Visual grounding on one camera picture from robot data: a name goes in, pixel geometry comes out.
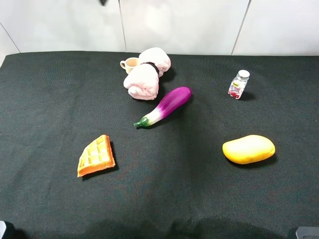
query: toy mango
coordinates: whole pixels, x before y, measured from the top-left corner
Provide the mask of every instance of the toy mango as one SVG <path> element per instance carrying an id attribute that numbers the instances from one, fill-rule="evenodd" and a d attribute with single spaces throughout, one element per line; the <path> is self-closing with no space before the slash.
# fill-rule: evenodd
<path id="1" fill-rule="evenodd" d="M 247 164 L 273 156 L 275 146 L 266 137 L 249 135 L 224 143 L 223 153 L 234 163 Z"/>

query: folded towel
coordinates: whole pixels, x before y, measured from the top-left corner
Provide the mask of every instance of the folded towel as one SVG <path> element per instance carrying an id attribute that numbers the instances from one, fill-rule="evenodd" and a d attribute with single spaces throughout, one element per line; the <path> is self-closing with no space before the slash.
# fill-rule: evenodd
<path id="1" fill-rule="evenodd" d="M 154 100 L 159 92 L 159 77 L 170 68 L 170 59 L 160 48 L 150 48 L 139 55 L 140 65 L 124 80 L 129 94 L 139 100 Z"/>

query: tile grout line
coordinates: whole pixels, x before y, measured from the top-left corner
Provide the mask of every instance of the tile grout line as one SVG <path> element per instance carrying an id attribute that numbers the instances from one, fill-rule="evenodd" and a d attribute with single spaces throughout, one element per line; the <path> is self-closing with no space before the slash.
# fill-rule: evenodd
<path id="1" fill-rule="evenodd" d="M 11 36 L 10 36 L 9 33 L 6 31 L 5 27 L 2 25 L 1 22 L 0 22 L 0 25 L 2 26 L 2 28 L 4 29 L 4 31 L 6 32 L 6 34 L 8 35 L 8 37 L 11 39 L 11 41 L 13 42 L 13 44 L 15 45 L 15 47 L 17 48 L 17 50 L 19 51 L 19 53 L 21 53 L 21 51 L 20 51 L 19 48 L 16 46 L 15 42 L 12 40 Z"/>
<path id="2" fill-rule="evenodd" d="M 125 39 L 125 33 L 124 33 L 124 25 L 123 25 L 123 18 L 122 18 L 122 10 L 121 10 L 120 0 L 119 0 L 119 8 L 120 8 L 120 17 L 121 17 L 122 32 L 123 32 L 123 38 L 124 38 L 124 44 L 125 44 L 125 51 L 127 52 L 128 49 L 127 49 L 127 47 L 126 47 L 126 39 Z"/>
<path id="3" fill-rule="evenodd" d="M 238 34 L 237 34 L 237 37 L 236 37 L 236 40 L 235 40 L 235 43 L 234 43 L 234 46 L 233 46 L 233 50 L 231 51 L 231 55 L 234 54 L 234 51 L 235 51 L 235 48 L 236 48 L 236 44 L 237 44 L 241 29 L 243 28 L 243 25 L 244 25 L 244 22 L 245 22 L 245 19 L 246 19 L 246 16 L 247 16 L 251 1 L 252 0 L 249 0 L 249 2 L 248 2 L 248 5 L 247 5 L 246 11 L 245 11 L 245 15 L 244 15 L 243 20 L 241 22 L 241 25 L 240 25 L 240 28 L 239 28 L 239 31 L 238 31 Z"/>

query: small white cup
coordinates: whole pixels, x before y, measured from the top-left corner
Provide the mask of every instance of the small white cup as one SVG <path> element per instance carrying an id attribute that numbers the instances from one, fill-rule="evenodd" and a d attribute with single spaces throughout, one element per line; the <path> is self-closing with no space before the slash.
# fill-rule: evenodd
<path id="1" fill-rule="evenodd" d="M 129 74 L 137 65 L 139 65 L 139 59 L 137 57 L 131 57 L 120 62 L 120 66 L 126 71 L 127 74 Z"/>

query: toy eggplant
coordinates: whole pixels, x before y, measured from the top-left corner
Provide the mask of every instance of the toy eggplant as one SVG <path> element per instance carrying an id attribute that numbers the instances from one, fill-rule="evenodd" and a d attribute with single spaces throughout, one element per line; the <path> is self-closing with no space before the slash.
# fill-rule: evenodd
<path id="1" fill-rule="evenodd" d="M 178 107 L 185 104 L 191 96 L 191 90 L 188 87 L 178 87 L 169 92 L 160 101 L 159 105 L 149 114 L 144 116 L 135 127 L 148 127 L 167 117 Z"/>

